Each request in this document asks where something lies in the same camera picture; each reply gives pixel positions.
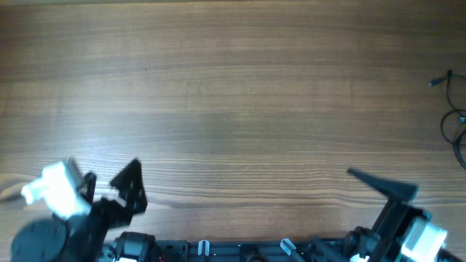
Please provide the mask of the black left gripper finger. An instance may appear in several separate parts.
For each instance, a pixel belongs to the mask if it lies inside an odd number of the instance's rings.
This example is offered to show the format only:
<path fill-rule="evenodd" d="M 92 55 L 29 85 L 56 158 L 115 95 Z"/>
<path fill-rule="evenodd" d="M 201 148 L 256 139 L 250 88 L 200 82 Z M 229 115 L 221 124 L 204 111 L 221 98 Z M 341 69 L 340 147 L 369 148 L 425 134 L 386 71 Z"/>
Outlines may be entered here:
<path fill-rule="evenodd" d="M 119 197 L 125 201 L 125 207 L 133 214 L 144 213 L 147 198 L 143 187 L 142 166 L 138 159 L 133 159 L 110 182 L 110 186 L 119 191 Z"/>
<path fill-rule="evenodd" d="M 82 178 L 82 182 L 78 187 L 79 196 L 81 196 L 89 204 L 93 203 L 96 180 L 96 175 L 93 172 L 88 172 Z"/>

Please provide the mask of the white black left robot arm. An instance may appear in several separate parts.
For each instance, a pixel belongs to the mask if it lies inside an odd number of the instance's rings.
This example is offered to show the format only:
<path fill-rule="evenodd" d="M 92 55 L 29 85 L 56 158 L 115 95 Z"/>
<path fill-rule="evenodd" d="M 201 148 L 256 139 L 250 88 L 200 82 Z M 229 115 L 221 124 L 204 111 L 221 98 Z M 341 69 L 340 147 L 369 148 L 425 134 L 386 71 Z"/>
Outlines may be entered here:
<path fill-rule="evenodd" d="M 165 256 L 149 234 L 124 232 L 105 241 L 109 230 L 130 225 L 144 213 L 147 198 L 141 163 L 134 159 L 110 182 L 118 200 L 94 201 L 97 177 L 81 174 L 73 159 L 45 167 L 21 194 L 27 204 L 43 199 L 51 218 L 30 222 L 16 233 L 12 261 L 163 261 Z"/>

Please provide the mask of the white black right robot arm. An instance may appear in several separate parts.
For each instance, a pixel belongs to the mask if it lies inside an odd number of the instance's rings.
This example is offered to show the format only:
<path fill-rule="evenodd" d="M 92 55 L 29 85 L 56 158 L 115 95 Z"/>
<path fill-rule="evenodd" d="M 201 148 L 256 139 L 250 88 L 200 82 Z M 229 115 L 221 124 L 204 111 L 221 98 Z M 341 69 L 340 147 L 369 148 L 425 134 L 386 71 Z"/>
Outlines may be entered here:
<path fill-rule="evenodd" d="M 367 261 L 459 261 L 446 249 L 448 231 L 432 215 L 411 204 L 419 187 L 388 180 L 355 168 L 347 172 L 387 198 L 371 228 L 348 233 L 344 254 Z"/>

